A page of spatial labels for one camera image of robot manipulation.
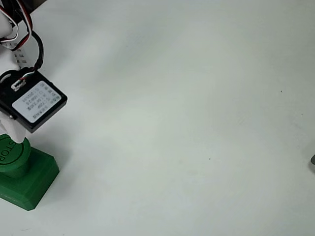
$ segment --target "white wire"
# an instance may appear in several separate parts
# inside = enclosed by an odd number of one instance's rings
[[[1,40],[0,43],[7,43],[7,42],[12,42],[14,40],[16,40],[19,36],[19,26],[18,24],[12,19],[12,17],[10,17],[6,12],[4,12],[1,8],[0,8],[0,12],[6,16],[15,26],[16,28],[16,34],[13,38],[8,38],[8,39],[4,39],[4,40]]]
[[[25,75],[23,75],[21,78],[27,77],[27,76],[32,75],[32,74],[34,74],[34,73],[35,73],[35,71],[32,71],[32,72],[26,73],[26,74],[25,74]]]
[[[30,35],[30,36],[29,36],[28,39],[25,41],[24,44],[26,44],[26,42],[27,42],[27,41],[30,39],[30,37],[31,37],[31,34],[32,34],[32,27],[31,27],[31,24],[30,24],[29,21],[28,21],[27,15],[26,15],[25,11],[23,10],[22,5],[20,4],[20,1],[19,1],[19,0],[16,0],[16,1],[17,1],[18,5],[19,5],[21,11],[22,11],[22,14],[23,14],[23,16],[24,16],[24,18],[25,18],[25,21],[26,21],[26,25],[27,25],[28,30],[29,30],[29,35]]]

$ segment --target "white surface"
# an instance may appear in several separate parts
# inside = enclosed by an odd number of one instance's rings
[[[314,235],[314,0],[48,0],[61,168],[4,236]],[[27,53],[36,58],[36,44]]]

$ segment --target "wire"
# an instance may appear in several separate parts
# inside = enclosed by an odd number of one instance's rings
[[[20,11],[16,10],[16,12],[19,15],[20,13],[22,13],[23,16],[21,16],[21,18],[23,19],[23,21],[25,22],[27,26],[28,34],[24,36],[23,39],[11,50],[15,51],[19,49],[29,40],[30,36],[32,36],[38,44],[38,59],[36,60],[33,67],[24,67],[20,71],[9,70],[9,71],[4,72],[2,75],[0,75],[0,83],[2,83],[5,79],[10,78],[10,77],[15,77],[17,79],[19,78],[19,80],[25,80],[29,76],[34,74],[38,69],[40,69],[44,63],[44,44],[41,38],[38,36],[38,34],[35,31],[33,31],[33,22],[32,22],[31,15],[27,12],[25,6],[23,5],[22,2],[20,2],[20,0],[16,0],[16,1],[20,7],[19,9]]]
[[[6,39],[4,39],[4,40],[0,40],[0,43],[12,42],[12,41],[16,40],[16,39],[18,38],[18,36],[19,36],[19,26],[18,26],[18,24],[12,19],[12,17],[5,11],[5,9],[4,9],[2,6],[0,6],[0,12],[1,12],[4,16],[6,16],[6,17],[14,24],[14,26],[15,26],[15,28],[16,28],[16,34],[15,34],[15,36],[14,36],[13,38],[6,38]]]
[[[32,30],[33,30],[33,22],[32,22],[31,15],[27,12],[23,2],[21,2],[20,0],[16,0],[16,2],[18,3],[18,5],[20,7],[20,11],[22,13],[21,18],[23,19],[25,25],[27,26],[28,34],[26,36],[24,36],[22,38],[22,40],[14,48],[11,48],[12,51],[16,51],[19,48],[21,48],[24,44],[26,44],[26,42],[30,39],[31,34],[32,34]]]

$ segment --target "green stop button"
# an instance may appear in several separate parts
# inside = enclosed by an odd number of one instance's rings
[[[24,139],[21,144],[17,144],[8,135],[1,135],[0,173],[11,178],[23,176],[29,168],[30,153],[31,146],[27,139]]]

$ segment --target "servo label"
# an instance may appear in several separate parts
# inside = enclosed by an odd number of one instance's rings
[[[16,100],[12,107],[29,122],[35,123],[60,100],[60,94],[44,81],[40,81]]]

